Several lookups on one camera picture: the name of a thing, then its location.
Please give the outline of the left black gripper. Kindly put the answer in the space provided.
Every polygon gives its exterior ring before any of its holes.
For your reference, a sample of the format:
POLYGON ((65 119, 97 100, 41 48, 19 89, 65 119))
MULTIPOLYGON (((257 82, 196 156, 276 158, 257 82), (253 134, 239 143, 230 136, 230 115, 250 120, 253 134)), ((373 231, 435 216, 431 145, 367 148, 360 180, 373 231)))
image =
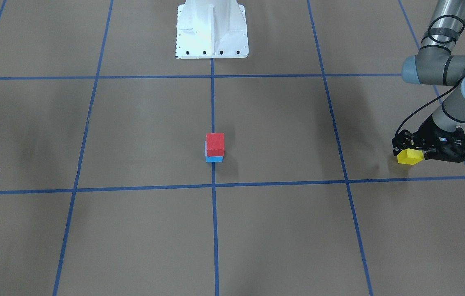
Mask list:
POLYGON ((453 142, 457 137, 457 133, 445 131, 437 126, 432 116, 428 116, 419 127, 420 142, 453 142))

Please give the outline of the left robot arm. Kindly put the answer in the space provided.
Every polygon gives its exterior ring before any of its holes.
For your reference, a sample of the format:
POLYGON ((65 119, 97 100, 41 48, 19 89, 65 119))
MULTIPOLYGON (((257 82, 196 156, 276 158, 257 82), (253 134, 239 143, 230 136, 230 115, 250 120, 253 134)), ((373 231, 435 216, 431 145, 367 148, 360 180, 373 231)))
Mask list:
POLYGON ((407 83, 450 86, 451 91, 430 116, 434 126, 454 132, 465 126, 465 55, 452 51, 465 32, 465 0, 439 0, 415 56, 402 66, 407 83))

